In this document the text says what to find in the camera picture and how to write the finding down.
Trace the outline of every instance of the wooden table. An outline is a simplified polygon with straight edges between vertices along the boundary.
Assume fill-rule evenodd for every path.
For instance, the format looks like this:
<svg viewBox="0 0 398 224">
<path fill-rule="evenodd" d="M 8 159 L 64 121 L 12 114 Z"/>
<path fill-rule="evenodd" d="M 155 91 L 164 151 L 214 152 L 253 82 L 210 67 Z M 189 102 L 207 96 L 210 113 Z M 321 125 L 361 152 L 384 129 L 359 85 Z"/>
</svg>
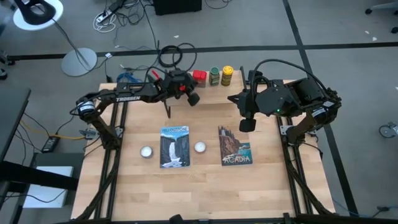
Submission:
<svg viewBox="0 0 398 224">
<path fill-rule="evenodd" d="M 100 89 L 114 88 L 115 85 L 101 84 Z M 276 118 L 257 114 L 256 130 L 240 133 L 239 111 L 226 97 L 238 94 L 242 89 L 241 72 L 235 71 L 231 86 L 207 84 L 206 88 L 196 88 L 201 99 L 194 107 L 184 98 L 168 100 L 170 119 L 162 103 L 128 104 L 112 220 L 168 220 L 176 214 L 181 214 L 184 219 L 275 218 L 285 212 L 294 216 Z M 103 113 L 105 121 L 110 120 L 111 111 L 112 106 L 109 106 Z M 302 118 L 293 121 L 297 124 Z M 160 129 L 182 125 L 190 129 L 190 167 L 160 169 Z M 219 125 L 230 127 L 241 142 L 251 143 L 252 165 L 221 166 Z M 193 150 L 197 141 L 206 143 L 205 153 L 198 154 Z M 317 145 L 309 136 L 306 141 Z M 99 144 L 97 142 L 86 151 Z M 151 159 L 140 156 L 142 146 L 154 149 Z M 300 153 L 308 186 L 319 201 L 334 212 L 318 151 L 303 145 Z M 84 160 L 72 218 L 79 216 L 94 197 L 103 157 L 104 150 L 99 148 Z M 296 186 L 304 210 L 302 192 Z M 102 214 L 105 214 L 107 196 Z"/>
</svg>

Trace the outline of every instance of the yellow cable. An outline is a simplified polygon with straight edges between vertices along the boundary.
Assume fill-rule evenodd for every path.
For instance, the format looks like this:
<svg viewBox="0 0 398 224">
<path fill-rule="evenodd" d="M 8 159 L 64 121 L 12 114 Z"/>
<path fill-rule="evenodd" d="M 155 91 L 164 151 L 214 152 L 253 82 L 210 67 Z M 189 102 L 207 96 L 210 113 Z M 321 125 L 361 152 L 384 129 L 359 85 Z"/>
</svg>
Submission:
<svg viewBox="0 0 398 224">
<path fill-rule="evenodd" d="M 26 129 L 28 129 L 29 131 L 32 131 L 33 133 L 47 135 L 47 133 L 45 131 L 38 131 L 38 130 L 30 128 L 23 120 L 21 120 L 21 125 L 24 126 Z M 81 136 L 81 137 L 69 137 L 69 136 L 62 136 L 62 135 L 58 135 L 58 134 L 50 134 L 50 137 L 58 137 L 58 138 L 70 139 L 70 140 L 81 140 L 81 139 L 85 138 L 84 136 Z"/>
</svg>

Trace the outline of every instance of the power strip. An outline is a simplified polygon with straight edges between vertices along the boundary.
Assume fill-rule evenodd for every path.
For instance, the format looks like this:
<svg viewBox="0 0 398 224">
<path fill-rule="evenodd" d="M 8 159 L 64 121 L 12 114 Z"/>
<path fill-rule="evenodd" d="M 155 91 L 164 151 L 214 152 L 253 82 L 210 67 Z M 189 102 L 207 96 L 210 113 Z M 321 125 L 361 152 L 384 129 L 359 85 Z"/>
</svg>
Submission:
<svg viewBox="0 0 398 224">
<path fill-rule="evenodd" d="M 97 22 L 100 23 L 102 21 L 104 21 L 105 19 L 107 19 L 109 16 L 112 16 L 113 12 L 110 11 L 109 9 L 106 10 L 105 15 L 100 15 L 97 18 Z"/>
</svg>

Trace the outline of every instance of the waterfall postcard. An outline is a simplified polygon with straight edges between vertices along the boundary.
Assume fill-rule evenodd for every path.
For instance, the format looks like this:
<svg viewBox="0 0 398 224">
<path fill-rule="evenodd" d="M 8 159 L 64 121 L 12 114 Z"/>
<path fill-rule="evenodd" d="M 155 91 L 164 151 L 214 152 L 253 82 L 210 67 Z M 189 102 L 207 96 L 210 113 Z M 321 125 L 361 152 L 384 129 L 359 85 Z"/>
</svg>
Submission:
<svg viewBox="0 0 398 224">
<path fill-rule="evenodd" d="M 160 130 L 160 168 L 189 165 L 189 127 L 162 128 Z"/>
<path fill-rule="evenodd" d="M 248 133 L 236 131 L 234 134 L 230 128 L 219 126 L 218 136 L 220 139 L 221 164 L 223 166 L 253 163 Z"/>
</svg>

